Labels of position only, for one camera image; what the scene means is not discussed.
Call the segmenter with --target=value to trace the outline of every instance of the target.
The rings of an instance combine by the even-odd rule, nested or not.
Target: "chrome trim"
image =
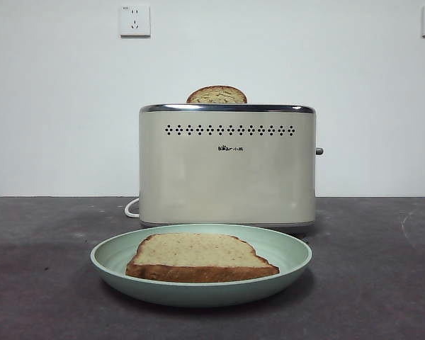
[[[144,106],[140,109],[140,113],[155,111],[290,112],[315,114],[315,110],[308,106],[277,104],[158,104]]]

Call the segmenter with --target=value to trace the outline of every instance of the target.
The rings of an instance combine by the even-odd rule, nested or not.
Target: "power cord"
[[[126,214],[126,216],[128,216],[128,217],[140,217],[140,214],[133,214],[132,212],[130,212],[129,211],[129,207],[132,205],[132,204],[134,204],[134,203],[136,203],[136,202],[138,202],[139,201],[139,199],[140,199],[140,197],[137,197],[136,199],[134,199],[134,200],[131,200],[126,206],[125,206],[125,214]]]

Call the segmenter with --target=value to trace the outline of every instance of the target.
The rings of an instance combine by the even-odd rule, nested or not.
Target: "bread crust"
[[[248,266],[168,266],[165,264],[136,264],[140,253],[144,251],[145,242],[154,235],[148,236],[140,243],[137,253],[126,266],[125,274],[135,278],[145,278],[156,281],[184,282],[184,283],[214,283],[249,280],[251,278],[261,278],[280,273],[278,267],[270,264],[265,258],[256,254],[255,248],[251,245],[252,255],[261,262],[259,267]],[[240,242],[248,244],[240,238],[228,235]]]
[[[196,101],[197,97],[200,97],[202,94],[207,94],[210,91],[220,91],[222,93],[232,92],[236,97],[239,97],[239,100],[237,103],[247,103],[247,97],[246,95],[239,89],[228,86],[228,85],[212,85],[212,86],[205,86],[201,89],[198,89],[194,91],[188,98],[186,103],[202,103],[202,101]],[[222,101],[208,101],[206,103],[222,103]]]

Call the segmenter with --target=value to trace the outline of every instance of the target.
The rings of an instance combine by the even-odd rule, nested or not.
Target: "toasted bread slice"
[[[237,237],[173,233],[147,237],[126,266],[126,275],[156,281],[207,283],[247,280],[279,273]]]
[[[242,91],[232,86],[214,85],[193,92],[187,98],[187,103],[244,104],[247,98]]]

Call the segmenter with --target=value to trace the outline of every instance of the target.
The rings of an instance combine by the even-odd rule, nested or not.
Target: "gray countertop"
[[[0,339],[425,339],[425,198],[318,198],[313,259],[233,307],[153,305],[105,284],[91,249],[141,229],[130,198],[0,198]]]

